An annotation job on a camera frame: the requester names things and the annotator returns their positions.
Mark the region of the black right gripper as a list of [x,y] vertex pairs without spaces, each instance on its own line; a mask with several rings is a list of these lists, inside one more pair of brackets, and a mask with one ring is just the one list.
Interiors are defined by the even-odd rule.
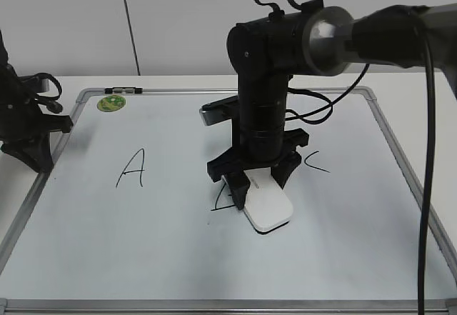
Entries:
[[303,129],[282,131],[270,137],[246,137],[207,163],[207,172],[213,181],[226,180],[234,205],[242,211],[250,187],[246,171],[270,168],[271,176],[283,189],[302,162],[297,148],[307,145],[308,133]]

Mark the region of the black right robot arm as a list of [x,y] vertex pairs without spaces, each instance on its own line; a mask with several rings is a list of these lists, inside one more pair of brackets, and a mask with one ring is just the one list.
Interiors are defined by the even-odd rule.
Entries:
[[213,181],[238,185],[246,170],[268,168],[281,186],[301,163],[308,134],[285,130],[286,95],[294,75],[336,76],[348,65],[411,68],[433,64],[456,87],[456,5],[390,6],[354,19],[338,6],[263,18],[233,27],[228,57],[238,76],[238,106],[231,111],[232,146],[210,161]]

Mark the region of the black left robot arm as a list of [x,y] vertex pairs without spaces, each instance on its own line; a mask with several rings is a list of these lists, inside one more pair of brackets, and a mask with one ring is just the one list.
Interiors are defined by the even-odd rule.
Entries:
[[164,201],[209,184],[206,162],[218,139],[199,122],[201,94],[105,90],[97,99],[86,90],[81,113],[69,116],[31,83],[2,50],[1,150],[49,174],[47,197]]

